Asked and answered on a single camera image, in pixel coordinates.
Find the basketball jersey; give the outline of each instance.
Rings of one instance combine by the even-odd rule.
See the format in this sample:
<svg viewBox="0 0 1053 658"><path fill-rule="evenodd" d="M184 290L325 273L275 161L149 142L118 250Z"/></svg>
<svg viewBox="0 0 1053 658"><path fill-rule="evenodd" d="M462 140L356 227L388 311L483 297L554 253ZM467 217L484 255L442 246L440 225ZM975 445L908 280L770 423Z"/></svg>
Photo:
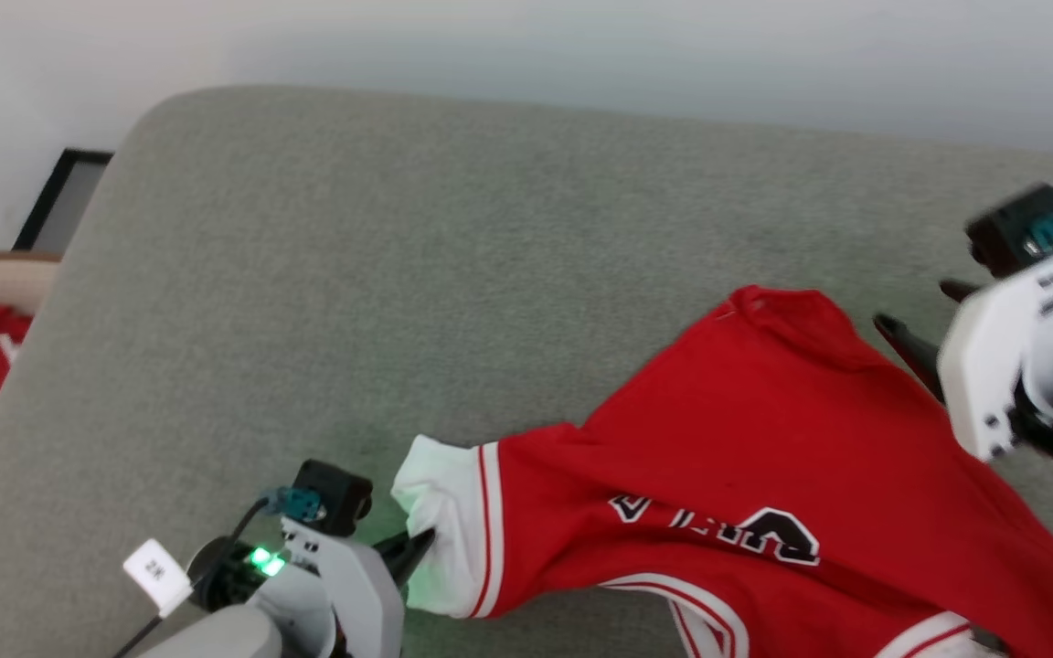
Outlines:
<svg viewBox="0 0 1053 658"><path fill-rule="evenodd" d="M434 613L600 585L695 657L962 657L967 620L1053 657L1053 536L815 292L740 288L581 427L418 437L393 495Z"/></svg>

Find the jersey sleeve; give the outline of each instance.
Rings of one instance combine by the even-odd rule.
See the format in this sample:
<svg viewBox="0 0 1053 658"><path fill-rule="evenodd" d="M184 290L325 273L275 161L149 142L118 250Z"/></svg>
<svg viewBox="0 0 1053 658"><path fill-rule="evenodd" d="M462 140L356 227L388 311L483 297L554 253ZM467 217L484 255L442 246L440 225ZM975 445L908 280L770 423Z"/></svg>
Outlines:
<svg viewBox="0 0 1053 658"><path fill-rule="evenodd" d="M409 514L410 535L432 529L435 539L409 579L410 607L451 617L492 612L504 564L497 448L414 439L392 495Z"/></svg>

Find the robotic arm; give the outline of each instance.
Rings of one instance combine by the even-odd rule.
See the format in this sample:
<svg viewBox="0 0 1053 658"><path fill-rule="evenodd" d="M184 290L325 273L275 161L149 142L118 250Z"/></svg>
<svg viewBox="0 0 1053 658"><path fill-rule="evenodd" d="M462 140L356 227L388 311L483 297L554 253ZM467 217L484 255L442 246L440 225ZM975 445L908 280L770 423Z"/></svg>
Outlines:
<svg viewBox="0 0 1053 658"><path fill-rule="evenodd" d="M876 317L893 348L946 404L953 434L982 461L1031 445L1053 458L1053 188L1037 186L971 222L973 255L998 280L943 280L960 302L936 348Z"/></svg>
<svg viewBox="0 0 1053 658"><path fill-rule="evenodd" d="M242 542L223 555L226 537L208 542L188 575L199 583L192 602L211 615L143 658L398 658L405 620L398 589L433 533L372 546L352 541L371 510L372 483L327 463L304 462L290 490L314 493L318 512L283 511L287 561Z"/></svg>

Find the gray fabric upholstery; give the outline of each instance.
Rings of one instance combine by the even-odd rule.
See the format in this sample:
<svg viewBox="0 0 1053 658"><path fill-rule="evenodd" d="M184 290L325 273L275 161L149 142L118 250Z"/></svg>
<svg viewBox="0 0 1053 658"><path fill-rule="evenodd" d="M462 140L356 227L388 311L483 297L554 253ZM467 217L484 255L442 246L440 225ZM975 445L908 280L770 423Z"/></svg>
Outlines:
<svg viewBox="0 0 1053 658"><path fill-rule="evenodd" d="M414 434L581 420L742 284L821 287L877 345L877 311L939 336L937 276L981 278L962 221L1040 179L1053 155L857 135L167 100L108 166L0 399L0 657L111 655L152 614L128 552L191 557L305 458L375 480L364 540L400 529L384 492ZM1053 466L1000 467L1053 527ZM405 633L410 658L677 653L668 609L616 592Z"/></svg>

